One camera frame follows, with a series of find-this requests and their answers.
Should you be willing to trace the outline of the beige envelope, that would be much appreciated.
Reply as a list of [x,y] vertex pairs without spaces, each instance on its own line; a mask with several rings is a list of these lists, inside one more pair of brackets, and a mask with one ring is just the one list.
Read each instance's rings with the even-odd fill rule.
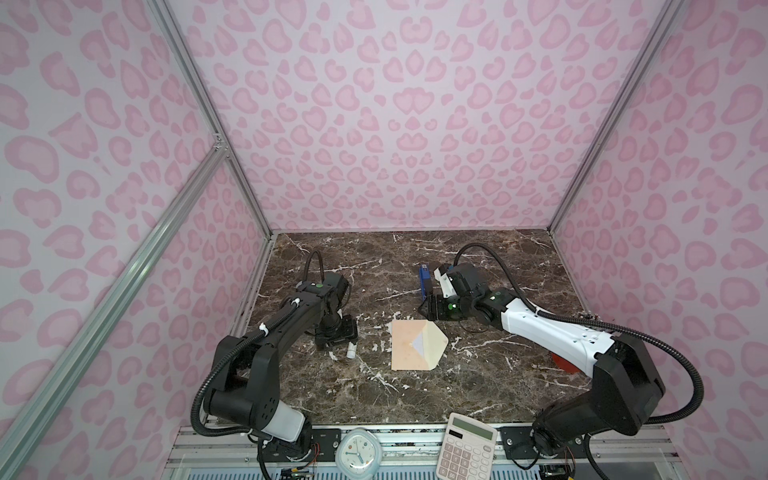
[[443,331],[428,320],[394,320],[390,328],[394,371],[430,371],[448,345]]

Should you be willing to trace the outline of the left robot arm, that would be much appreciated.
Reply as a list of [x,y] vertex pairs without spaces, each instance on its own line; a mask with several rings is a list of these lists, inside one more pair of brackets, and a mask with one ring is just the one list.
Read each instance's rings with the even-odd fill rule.
[[267,322],[242,337],[223,338],[192,401],[193,430],[205,437],[266,440],[289,458],[309,453],[312,425],[281,400],[280,362],[309,330],[320,351],[357,340],[356,320],[342,313],[348,290],[348,280],[336,273],[304,280]]

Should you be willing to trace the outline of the white glue stick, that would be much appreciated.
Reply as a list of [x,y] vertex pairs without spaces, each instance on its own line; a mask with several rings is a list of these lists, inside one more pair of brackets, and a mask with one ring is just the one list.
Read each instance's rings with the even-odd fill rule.
[[350,360],[354,360],[357,355],[357,344],[353,342],[348,343],[347,351],[346,351],[346,358]]

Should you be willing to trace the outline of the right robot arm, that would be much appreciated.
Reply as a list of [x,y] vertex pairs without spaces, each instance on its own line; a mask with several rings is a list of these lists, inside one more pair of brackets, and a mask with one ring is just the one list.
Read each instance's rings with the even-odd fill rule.
[[422,265],[419,279],[419,311],[428,320],[474,318],[538,344],[590,378],[589,391],[557,400],[536,416],[526,444],[541,456],[555,456],[586,434],[637,434],[665,393],[645,343],[632,335],[552,320],[514,291],[490,288],[470,264],[443,264],[434,272]]

